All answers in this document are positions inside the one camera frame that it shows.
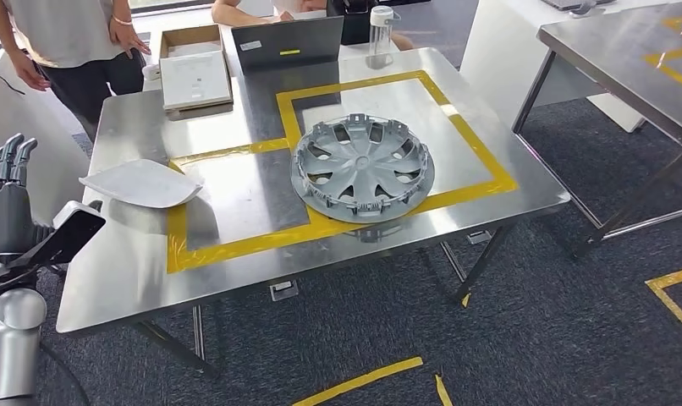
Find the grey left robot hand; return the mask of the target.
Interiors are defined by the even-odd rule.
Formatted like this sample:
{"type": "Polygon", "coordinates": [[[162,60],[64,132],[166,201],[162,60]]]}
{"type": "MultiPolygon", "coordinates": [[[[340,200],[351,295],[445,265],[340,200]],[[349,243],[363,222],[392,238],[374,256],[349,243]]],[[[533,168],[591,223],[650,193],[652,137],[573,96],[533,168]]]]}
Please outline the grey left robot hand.
{"type": "Polygon", "coordinates": [[[27,166],[36,147],[20,133],[0,146],[0,254],[25,253],[54,231],[31,214],[27,166]]]}

